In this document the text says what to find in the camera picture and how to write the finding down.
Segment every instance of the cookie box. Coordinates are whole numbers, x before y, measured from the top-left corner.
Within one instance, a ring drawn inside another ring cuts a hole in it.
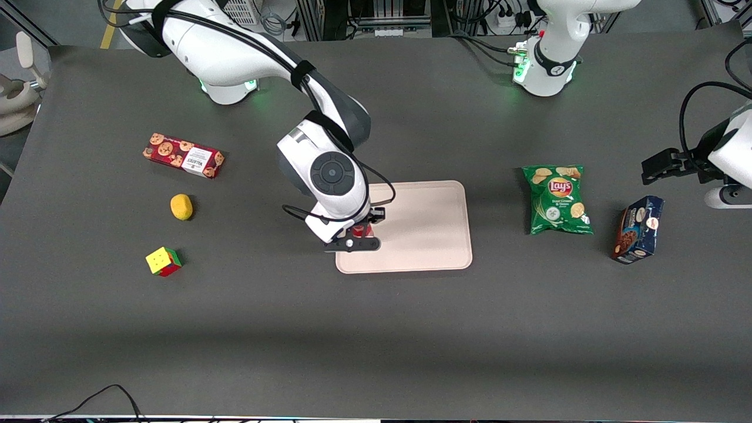
[[[646,196],[624,210],[611,258],[624,264],[655,254],[663,200]]]
[[[225,157],[216,148],[204,147],[158,133],[154,133],[149,139],[149,145],[144,149],[144,157],[209,179],[219,175],[225,161]]]

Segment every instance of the yellow tape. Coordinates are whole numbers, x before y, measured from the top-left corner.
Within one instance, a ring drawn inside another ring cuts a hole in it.
[[[113,9],[119,9],[121,5],[123,5],[123,0],[115,0]],[[117,22],[117,18],[114,13],[110,13],[110,22]],[[104,48],[105,50],[110,48],[113,35],[115,35],[115,27],[112,25],[107,25],[107,28],[105,29],[105,35],[102,37],[102,43],[99,45],[99,48]]]

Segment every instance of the rubik's cube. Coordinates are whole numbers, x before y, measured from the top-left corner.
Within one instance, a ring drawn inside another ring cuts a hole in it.
[[[160,275],[163,278],[171,275],[183,266],[180,259],[177,258],[177,253],[166,247],[162,247],[152,254],[147,255],[146,262],[149,263],[149,269],[154,275]]]

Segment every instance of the lay's logo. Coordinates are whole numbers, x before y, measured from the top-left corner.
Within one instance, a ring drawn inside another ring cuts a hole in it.
[[[548,182],[548,190],[555,196],[568,196],[572,192],[572,183],[564,178],[553,178]]]

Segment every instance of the beige tray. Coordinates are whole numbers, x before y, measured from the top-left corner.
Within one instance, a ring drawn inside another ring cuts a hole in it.
[[[387,219],[373,226],[377,251],[336,253],[342,273],[465,269],[472,262],[465,188],[457,181],[399,182],[386,205]],[[371,185],[371,201],[389,199],[385,184]]]

